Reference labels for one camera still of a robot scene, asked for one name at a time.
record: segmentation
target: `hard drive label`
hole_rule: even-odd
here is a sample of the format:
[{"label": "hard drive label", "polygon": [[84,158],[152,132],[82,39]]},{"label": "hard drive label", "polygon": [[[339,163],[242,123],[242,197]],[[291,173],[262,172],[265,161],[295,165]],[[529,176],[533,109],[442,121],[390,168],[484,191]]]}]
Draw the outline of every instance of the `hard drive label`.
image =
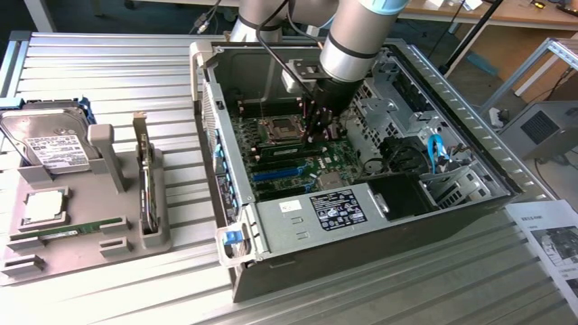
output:
[{"label": "hard drive label", "polygon": [[76,135],[30,137],[26,141],[48,170],[88,165],[88,157]]}]

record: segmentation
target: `aluminum table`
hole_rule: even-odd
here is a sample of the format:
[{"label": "aluminum table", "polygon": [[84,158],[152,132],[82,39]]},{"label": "aluminum table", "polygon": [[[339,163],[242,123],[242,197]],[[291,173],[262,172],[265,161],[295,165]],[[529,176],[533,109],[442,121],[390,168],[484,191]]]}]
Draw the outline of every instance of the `aluminum table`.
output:
[{"label": "aluminum table", "polygon": [[[115,126],[116,150],[134,148],[132,112],[147,112],[150,136],[166,154],[175,247],[154,257],[2,287],[0,324],[577,323],[504,212],[442,242],[233,304],[191,108],[189,45],[195,39],[35,33],[10,42],[0,90],[26,100],[84,95],[96,120]],[[0,148],[6,203],[19,155],[7,142]],[[0,204],[0,232],[8,214]]]}]

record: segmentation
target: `power supply label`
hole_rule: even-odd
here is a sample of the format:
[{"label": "power supply label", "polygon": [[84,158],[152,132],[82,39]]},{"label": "power supply label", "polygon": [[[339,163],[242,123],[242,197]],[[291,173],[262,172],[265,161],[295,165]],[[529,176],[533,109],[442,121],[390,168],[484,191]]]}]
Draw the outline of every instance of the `power supply label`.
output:
[{"label": "power supply label", "polygon": [[317,218],[326,231],[367,221],[362,207],[351,190],[313,196]]}]

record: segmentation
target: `hard drive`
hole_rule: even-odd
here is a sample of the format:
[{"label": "hard drive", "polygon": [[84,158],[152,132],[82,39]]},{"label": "hard drive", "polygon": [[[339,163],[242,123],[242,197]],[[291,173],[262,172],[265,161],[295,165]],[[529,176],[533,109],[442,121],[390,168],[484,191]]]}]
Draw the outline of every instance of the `hard drive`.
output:
[{"label": "hard drive", "polygon": [[35,102],[0,110],[0,130],[30,166],[43,165],[52,174],[90,169],[100,158],[88,143],[90,111],[76,101]]}]

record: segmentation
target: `motherboard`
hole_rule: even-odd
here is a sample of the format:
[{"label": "motherboard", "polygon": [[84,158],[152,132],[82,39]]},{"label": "motherboard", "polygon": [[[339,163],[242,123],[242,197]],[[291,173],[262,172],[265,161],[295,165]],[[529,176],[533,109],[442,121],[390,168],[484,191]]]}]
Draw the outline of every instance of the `motherboard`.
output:
[{"label": "motherboard", "polygon": [[302,114],[231,119],[259,201],[331,190],[359,177],[359,154],[346,137],[305,142]]}]

